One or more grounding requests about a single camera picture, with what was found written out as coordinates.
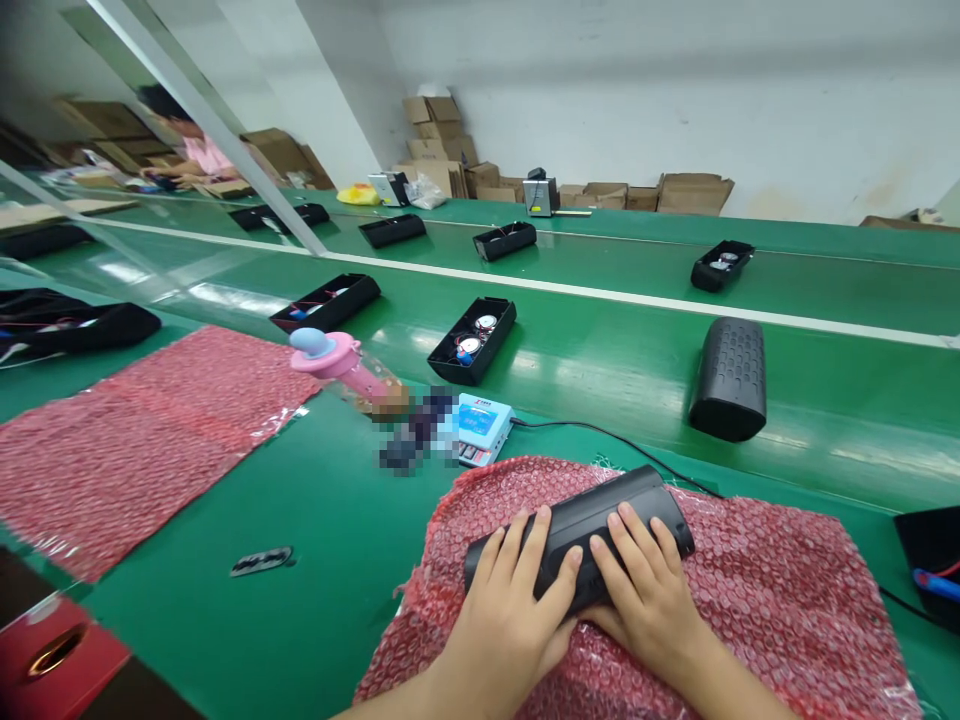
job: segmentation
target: person in pink shirt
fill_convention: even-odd
[[[217,180],[239,179],[240,173],[187,111],[162,85],[147,85],[137,90],[140,102],[147,106],[159,122],[183,137],[188,160],[173,167],[148,167],[140,171],[148,175],[176,178],[180,187],[207,184]]]

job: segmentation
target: pink bottle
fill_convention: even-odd
[[[290,344],[297,349],[290,358],[291,368],[320,380],[339,380],[370,405],[389,397],[389,385],[398,384],[395,379],[381,380],[367,369],[361,362],[359,341],[347,333],[300,328],[290,334]]]

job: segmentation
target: white plastic bag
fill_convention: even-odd
[[[433,210],[447,201],[447,196],[437,187],[429,177],[422,172],[417,173],[417,179],[404,185],[407,191],[407,200],[421,210]]]

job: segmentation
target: pink bubble wrap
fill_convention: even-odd
[[[0,428],[0,518],[74,577],[99,580],[317,393],[289,358],[209,326],[24,413]]]
[[[355,702],[426,669],[463,603],[467,546],[521,508],[553,505],[617,473],[522,457],[456,481],[427,527]],[[747,498],[670,488],[697,544],[684,561],[701,614],[727,646],[803,718],[904,720],[922,713],[876,583],[834,518]],[[669,687],[588,623],[517,717],[677,720],[693,717]]]

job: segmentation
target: yellow bag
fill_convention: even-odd
[[[373,189],[373,185],[356,183],[346,190],[337,193],[337,200],[347,205],[379,205],[380,196]]]

